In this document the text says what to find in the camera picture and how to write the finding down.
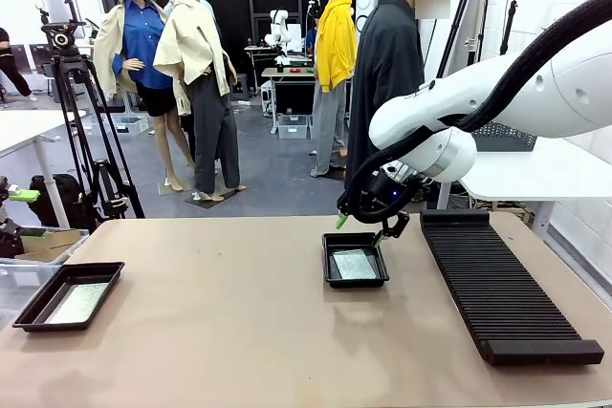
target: black shorts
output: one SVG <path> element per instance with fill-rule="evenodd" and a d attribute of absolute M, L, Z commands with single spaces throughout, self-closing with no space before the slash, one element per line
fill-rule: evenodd
<path fill-rule="evenodd" d="M 174 91 L 172 87 L 163 90 L 154 90 L 142 86 L 138 81 L 136 88 L 138 89 L 138 96 L 141 97 L 146 112 L 151 117 L 161 117 L 176 107 L 176 99 L 174 98 Z"/>

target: black shirt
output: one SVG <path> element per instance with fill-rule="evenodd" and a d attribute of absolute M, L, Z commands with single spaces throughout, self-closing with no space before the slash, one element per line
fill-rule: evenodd
<path fill-rule="evenodd" d="M 424 81 L 414 9 L 406 0 L 381 0 L 361 32 L 353 76 L 346 183 L 378 151 L 368 136 L 376 111 L 393 97 L 413 94 Z"/>
<path fill-rule="evenodd" d="M 9 42 L 9 34 L 2 28 L 0 28 L 0 42 Z M 0 56 L 4 54 L 11 54 L 11 48 L 0 50 Z"/>

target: black conveyor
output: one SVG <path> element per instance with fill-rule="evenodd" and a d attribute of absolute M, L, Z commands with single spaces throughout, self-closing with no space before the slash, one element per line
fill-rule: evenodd
<path fill-rule="evenodd" d="M 489 212 L 428 210 L 421 227 L 478 352 L 493 366 L 599 364 L 583 340 L 489 225 Z"/>

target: cardboard box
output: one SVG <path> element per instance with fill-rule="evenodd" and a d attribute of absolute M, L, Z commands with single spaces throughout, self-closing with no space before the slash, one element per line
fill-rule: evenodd
<path fill-rule="evenodd" d="M 80 238 L 80 231 L 77 229 L 47 231 L 41 237 L 22 236 L 23 248 L 26 253 L 15 256 L 15 260 L 51 263 L 76 244 Z"/>

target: gray pants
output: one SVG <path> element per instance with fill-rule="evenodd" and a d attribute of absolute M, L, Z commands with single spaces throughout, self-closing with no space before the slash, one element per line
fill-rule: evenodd
<path fill-rule="evenodd" d="M 346 116 L 346 81 L 329 93 L 323 93 L 318 80 L 315 83 L 313 128 L 317 149 L 317 166 L 313 173 L 325 175 L 330 166 L 342 167 L 340 149 L 344 148 L 344 118 Z"/>
<path fill-rule="evenodd" d="M 195 188 L 214 193 L 214 161 L 218 154 L 227 188 L 240 185 L 238 132 L 230 96 L 219 96 L 214 74 L 188 85 L 195 133 Z"/>

